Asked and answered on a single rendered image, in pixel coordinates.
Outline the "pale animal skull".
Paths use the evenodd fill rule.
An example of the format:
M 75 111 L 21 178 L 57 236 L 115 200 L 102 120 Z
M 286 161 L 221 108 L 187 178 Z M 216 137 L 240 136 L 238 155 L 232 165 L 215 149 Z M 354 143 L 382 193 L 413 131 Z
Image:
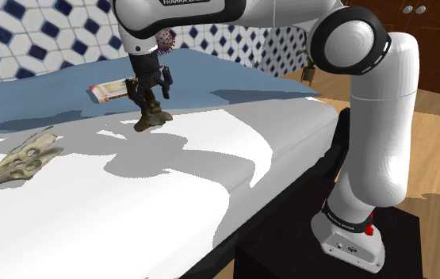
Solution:
M 52 159 L 62 147 L 50 147 L 57 136 L 45 132 L 30 136 L 18 152 L 10 151 L 0 162 L 0 184 L 14 180 L 29 180 Z

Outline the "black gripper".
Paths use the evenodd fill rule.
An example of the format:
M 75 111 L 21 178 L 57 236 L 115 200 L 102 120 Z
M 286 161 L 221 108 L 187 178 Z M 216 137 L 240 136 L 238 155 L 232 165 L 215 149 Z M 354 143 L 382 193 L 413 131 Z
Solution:
M 128 57 L 138 80 L 137 82 L 133 78 L 125 79 L 128 97 L 136 104 L 139 104 L 140 94 L 137 91 L 138 87 L 149 90 L 156 85 L 160 85 L 162 87 L 163 97 L 169 99 L 169 90 L 173 84 L 173 79 L 169 67 L 160 67 L 157 53 L 151 52 L 143 55 L 129 54 Z

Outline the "small potted plant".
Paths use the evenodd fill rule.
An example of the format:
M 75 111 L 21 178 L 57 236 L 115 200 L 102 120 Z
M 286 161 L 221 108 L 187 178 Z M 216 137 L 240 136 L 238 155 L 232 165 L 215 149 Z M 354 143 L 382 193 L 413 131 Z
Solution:
M 308 50 L 300 50 L 299 54 L 300 55 L 305 54 L 306 60 L 307 60 L 307 65 L 305 67 L 303 67 L 300 81 L 301 82 L 309 82 L 309 85 L 311 86 L 313 79 L 314 79 L 314 76 L 315 76 L 315 73 L 316 73 L 316 66 L 315 66 L 314 62 L 312 61 Z

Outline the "red spiky ball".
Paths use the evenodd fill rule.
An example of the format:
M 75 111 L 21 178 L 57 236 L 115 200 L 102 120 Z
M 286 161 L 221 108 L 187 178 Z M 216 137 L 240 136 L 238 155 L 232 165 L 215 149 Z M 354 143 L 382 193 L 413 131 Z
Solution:
M 169 29 L 163 29 L 155 35 L 155 39 L 160 54 L 169 53 L 174 45 L 175 38 Z

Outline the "bed with white sheet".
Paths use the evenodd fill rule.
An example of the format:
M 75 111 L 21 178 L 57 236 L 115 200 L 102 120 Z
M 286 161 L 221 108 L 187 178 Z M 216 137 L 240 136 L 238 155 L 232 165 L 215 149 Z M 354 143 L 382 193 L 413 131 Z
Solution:
M 0 279 L 176 279 L 324 156 L 338 114 L 315 97 L 140 111 L 0 132 L 0 161 L 45 130 L 63 151 L 0 184 Z

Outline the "dark robot stand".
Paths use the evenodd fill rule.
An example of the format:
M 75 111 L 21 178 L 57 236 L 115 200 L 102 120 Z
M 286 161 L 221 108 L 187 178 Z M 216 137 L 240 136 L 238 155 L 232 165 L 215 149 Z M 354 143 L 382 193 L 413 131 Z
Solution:
M 374 224 L 385 263 L 370 273 L 325 254 L 311 218 L 334 182 L 315 176 L 237 242 L 233 279 L 423 279 L 419 218 L 398 208 L 376 208 Z

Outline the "dark brown figure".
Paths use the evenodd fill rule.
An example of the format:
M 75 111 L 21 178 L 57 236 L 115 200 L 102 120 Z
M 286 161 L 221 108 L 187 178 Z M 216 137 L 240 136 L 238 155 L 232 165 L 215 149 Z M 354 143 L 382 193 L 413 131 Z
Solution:
M 160 102 L 155 99 L 151 89 L 145 90 L 140 86 L 136 91 L 137 100 L 135 103 L 140 107 L 141 118 L 134 125 L 137 132 L 142 132 L 152 126 L 163 125 L 173 117 L 161 109 Z

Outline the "blue blanket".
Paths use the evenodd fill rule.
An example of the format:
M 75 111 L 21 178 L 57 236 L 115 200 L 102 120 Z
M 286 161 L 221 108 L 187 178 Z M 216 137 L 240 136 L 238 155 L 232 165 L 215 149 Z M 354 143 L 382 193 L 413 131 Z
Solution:
M 160 57 L 170 68 L 170 98 L 153 91 L 161 107 L 195 109 L 269 99 L 315 97 L 301 82 L 276 78 L 259 69 L 192 49 L 181 48 Z M 138 110 L 129 98 L 100 103 L 91 86 L 132 75 L 127 57 L 67 67 L 11 82 L 0 82 L 0 132 L 22 130 Z

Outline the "red and white book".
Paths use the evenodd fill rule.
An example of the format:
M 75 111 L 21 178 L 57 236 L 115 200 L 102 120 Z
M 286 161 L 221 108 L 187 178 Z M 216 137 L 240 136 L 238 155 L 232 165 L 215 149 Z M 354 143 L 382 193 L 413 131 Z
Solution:
M 128 96 L 124 79 L 90 86 L 89 91 L 96 98 L 97 103 L 104 103 Z

